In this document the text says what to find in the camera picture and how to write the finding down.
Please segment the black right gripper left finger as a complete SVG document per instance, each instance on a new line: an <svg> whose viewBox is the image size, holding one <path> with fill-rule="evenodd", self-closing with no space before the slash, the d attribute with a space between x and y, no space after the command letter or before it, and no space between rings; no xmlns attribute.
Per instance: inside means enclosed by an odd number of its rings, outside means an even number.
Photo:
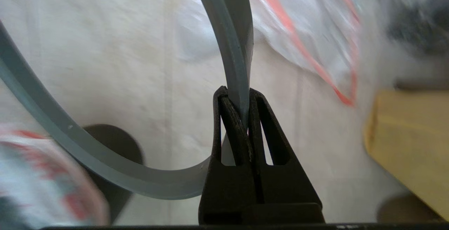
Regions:
<svg viewBox="0 0 449 230"><path fill-rule="evenodd" d="M256 225L252 145L225 86L215 91L213 110L212 152L199 205L199 224ZM226 166L221 161L222 125L229 137L235 166Z"/></svg>

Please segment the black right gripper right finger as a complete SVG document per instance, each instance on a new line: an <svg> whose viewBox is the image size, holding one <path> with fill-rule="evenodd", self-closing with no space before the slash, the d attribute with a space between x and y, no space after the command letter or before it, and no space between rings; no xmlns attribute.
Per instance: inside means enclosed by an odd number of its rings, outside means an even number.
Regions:
<svg viewBox="0 0 449 230"><path fill-rule="evenodd" d="M256 203L247 222L324 223L322 203L265 96L250 89L249 139Z"/></svg>

